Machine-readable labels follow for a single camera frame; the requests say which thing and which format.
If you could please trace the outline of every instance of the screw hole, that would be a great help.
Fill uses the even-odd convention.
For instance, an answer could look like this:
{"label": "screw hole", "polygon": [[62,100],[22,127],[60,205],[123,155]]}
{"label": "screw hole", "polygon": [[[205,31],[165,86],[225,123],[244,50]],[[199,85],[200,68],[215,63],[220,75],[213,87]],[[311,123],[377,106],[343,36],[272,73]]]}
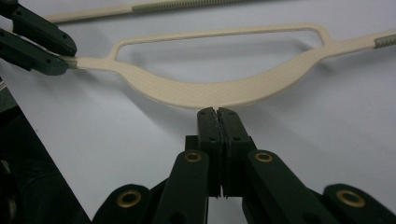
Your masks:
{"label": "screw hole", "polygon": [[197,162],[197,161],[200,161],[202,159],[202,156],[200,154],[198,154],[198,153],[195,153],[195,152],[190,152],[190,153],[186,154],[184,157],[189,162]]}
{"label": "screw hole", "polygon": [[119,207],[129,208],[137,205],[141,199],[142,195],[139,193],[139,191],[131,189],[124,191],[122,194],[119,195],[117,199],[117,204],[119,205]]}
{"label": "screw hole", "polygon": [[169,222],[171,224],[184,224],[186,223],[186,221],[186,216],[181,213],[174,213],[172,216],[169,217]]}
{"label": "screw hole", "polygon": [[337,198],[352,207],[364,207],[366,205],[366,201],[357,193],[347,190],[347,189],[340,189],[336,192]]}
{"label": "screw hole", "polygon": [[262,162],[270,162],[274,159],[270,154],[265,153],[265,152],[259,152],[256,154],[255,157],[256,157],[256,160],[262,161]]}
{"label": "screw hole", "polygon": [[306,224],[320,224],[320,218],[318,218],[316,215],[311,214],[311,213],[305,213],[303,214],[303,221]]}

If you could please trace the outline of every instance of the threaded end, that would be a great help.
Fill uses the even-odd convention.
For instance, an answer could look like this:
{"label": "threaded end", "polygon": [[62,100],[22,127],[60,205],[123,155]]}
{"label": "threaded end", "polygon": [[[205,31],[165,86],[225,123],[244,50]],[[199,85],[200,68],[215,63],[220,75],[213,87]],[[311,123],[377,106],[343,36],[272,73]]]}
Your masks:
{"label": "threaded end", "polygon": [[182,9],[187,7],[204,7],[242,1],[243,0],[183,0],[177,2],[162,2],[132,7],[132,13],[143,14],[149,12]]}
{"label": "threaded end", "polygon": [[396,45],[396,35],[388,35],[375,40],[376,49],[381,49],[391,45]]}

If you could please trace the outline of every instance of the white table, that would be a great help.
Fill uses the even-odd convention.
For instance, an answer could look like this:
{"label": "white table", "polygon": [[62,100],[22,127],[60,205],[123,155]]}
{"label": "white table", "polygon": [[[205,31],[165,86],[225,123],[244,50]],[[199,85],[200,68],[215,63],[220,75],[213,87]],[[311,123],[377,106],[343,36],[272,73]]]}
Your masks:
{"label": "white table", "polygon": [[[139,1],[22,1],[41,15]],[[105,57],[126,37],[316,22],[336,39],[396,29],[396,1],[259,1],[62,25],[79,56]],[[10,23],[1,20],[2,27]],[[175,41],[125,48],[120,59],[161,76],[223,81],[258,74],[319,45],[309,32]],[[396,212],[396,47],[325,60],[269,100],[234,108],[258,148],[311,189],[346,183]],[[196,134],[196,110],[157,104],[118,75],[59,77],[0,62],[0,74],[89,215],[129,183],[152,188]],[[210,224],[246,223],[239,199],[211,199]]]}

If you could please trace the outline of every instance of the beige rod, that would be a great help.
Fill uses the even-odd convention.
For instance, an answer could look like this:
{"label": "beige rod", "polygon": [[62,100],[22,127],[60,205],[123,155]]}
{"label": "beige rod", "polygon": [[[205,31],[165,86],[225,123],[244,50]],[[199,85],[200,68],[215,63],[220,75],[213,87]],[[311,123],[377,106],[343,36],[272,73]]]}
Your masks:
{"label": "beige rod", "polygon": [[116,16],[122,14],[143,14],[157,11],[167,11],[187,7],[204,7],[234,2],[246,2],[247,0],[162,0],[134,5],[124,5],[117,7],[104,7],[78,12],[50,15],[45,17],[52,23],[63,23],[70,21],[82,21],[87,19]]}
{"label": "beige rod", "polygon": [[[126,45],[224,35],[249,35],[302,30],[316,32],[322,41],[322,47],[306,51],[262,74],[233,81],[215,83],[181,82],[159,77],[135,65],[117,61],[117,54]],[[77,69],[105,70],[120,74],[135,90],[156,102],[184,108],[201,109],[210,106],[218,108],[254,104],[285,90],[298,81],[312,66],[325,58],[365,49],[383,48],[395,44],[396,30],[344,41],[335,41],[329,36],[324,27],[313,23],[303,23],[131,38],[117,43],[104,59],[88,57],[65,59]]]}

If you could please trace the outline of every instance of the black plastic linkage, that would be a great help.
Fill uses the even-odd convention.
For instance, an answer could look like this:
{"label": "black plastic linkage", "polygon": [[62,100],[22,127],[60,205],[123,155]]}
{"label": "black plastic linkage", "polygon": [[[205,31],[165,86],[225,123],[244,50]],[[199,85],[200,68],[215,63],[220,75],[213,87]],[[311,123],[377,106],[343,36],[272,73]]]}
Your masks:
{"label": "black plastic linkage", "polygon": [[114,190],[96,213],[93,224],[143,224],[148,211],[150,192],[138,185]]}
{"label": "black plastic linkage", "polygon": [[223,135],[222,140],[225,145],[223,152],[224,173],[222,175],[223,195],[225,197],[242,197],[247,182],[245,172],[247,154],[257,148],[237,113],[230,109],[219,108],[218,115]]}
{"label": "black plastic linkage", "polygon": [[21,6],[16,0],[0,0],[0,14],[13,21],[13,32],[23,35],[42,47],[64,56],[74,56],[73,39],[49,21]]}
{"label": "black plastic linkage", "polygon": [[9,63],[46,75],[63,74],[69,64],[59,57],[0,28],[0,57]]}
{"label": "black plastic linkage", "polygon": [[396,216],[384,205],[362,190],[349,185],[328,186],[323,192],[322,202],[342,223],[396,223]]}
{"label": "black plastic linkage", "polygon": [[134,202],[136,193],[128,198],[125,192],[134,186],[117,189],[95,216],[101,222],[93,224],[126,223],[119,221],[124,218],[130,224],[206,224],[208,189],[219,196],[220,176],[225,196],[243,197],[249,224],[396,223],[387,208],[359,189],[334,185],[323,196],[308,189],[276,154],[257,150],[234,111],[206,108],[197,116],[198,135],[186,136],[186,150],[169,179],[139,190],[141,207],[120,207],[118,198]]}
{"label": "black plastic linkage", "polygon": [[276,154],[248,153],[247,176],[270,223],[339,223]]}
{"label": "black plastic linkage", "polygon": [[152,224],[206,224],[209,157],[187,150],[177,156]]}
{"label": "black plastic linkage", "polygon": [[222,145],[219,121],[212,107],[202,109],[197,114],[198,135],[186,136],[185,149],[205,152],[209,158],[209,196],[219,197],[222,173]]}

